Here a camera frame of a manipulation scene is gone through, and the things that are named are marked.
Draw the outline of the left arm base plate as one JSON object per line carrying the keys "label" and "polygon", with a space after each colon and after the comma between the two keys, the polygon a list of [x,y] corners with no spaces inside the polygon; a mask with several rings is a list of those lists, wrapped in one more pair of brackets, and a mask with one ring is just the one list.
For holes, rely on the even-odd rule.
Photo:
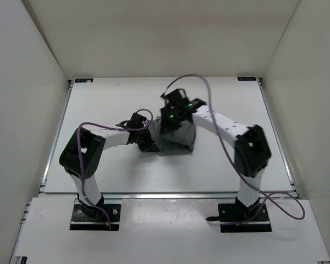
{"label": "left arm base plate", "polygon": [[104,203],[103,210],[82,204],[78,198],[74,201],[70,219],[70,230],[118,231],[120,224],[120,203]]}

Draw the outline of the grey pleated skirt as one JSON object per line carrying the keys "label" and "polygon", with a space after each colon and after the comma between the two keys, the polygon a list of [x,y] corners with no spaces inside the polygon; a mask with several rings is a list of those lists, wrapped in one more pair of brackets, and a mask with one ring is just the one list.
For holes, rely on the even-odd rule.
{"label": "grey pleated skirt", "polygon": [[189,121],[184,121],[178,130],[161,135],[160,121],[161,119],[157,118],[148,128],[151,133],[157,133],[159,136],[157,141],[159,155],[187,155],[193,152],[197,136],[195,125]]}

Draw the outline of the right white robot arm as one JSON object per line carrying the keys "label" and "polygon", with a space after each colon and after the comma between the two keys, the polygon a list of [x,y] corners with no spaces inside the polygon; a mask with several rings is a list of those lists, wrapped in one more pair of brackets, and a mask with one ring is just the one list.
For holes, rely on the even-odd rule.
{"label": "right white robot arm", "polygon": [[272,156],[264,130],[256,124],[248,126],[237,123],[216,112],[212,103],[206,103],[198,98],[162,98],[162,134],[178,130],[181,123],[187,121],[216,134],[221,144],[226,142],[232,147],[234,159],[230,158],[227,149],[224,151],[240,177],[239,192],[235,198],[235,213],[242,220],[250,219],[257,213],[262,175]]}

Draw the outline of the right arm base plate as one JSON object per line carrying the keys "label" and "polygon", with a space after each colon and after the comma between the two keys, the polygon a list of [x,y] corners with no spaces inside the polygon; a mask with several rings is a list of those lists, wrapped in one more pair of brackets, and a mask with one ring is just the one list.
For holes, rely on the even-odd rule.
{"label": "right arm base plate", "polygon": [[206,217],[206,221],[219,222],[221,233],[272,232],[267,206],[260,198],[249,207],[237,197],[234,202],[222,202],[217,206],[218,215]]}

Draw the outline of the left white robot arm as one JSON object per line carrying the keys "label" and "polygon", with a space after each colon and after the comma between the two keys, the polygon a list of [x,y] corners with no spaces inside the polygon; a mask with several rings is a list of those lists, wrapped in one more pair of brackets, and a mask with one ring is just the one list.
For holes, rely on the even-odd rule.
{"label": "left white robot arm", "polygon": [[101,127],[100,130],[90,131],[81,127],[76,129],[67,143],[59,164],[73,179],[82,211],[92,221],[109,221],[109,215],[104,210],[104,198],[95,179],[102,152],[129,144],[137,144],[141,152],[158,152],[148,125],[147,120],[129,120],[117,124],[115,128]]}

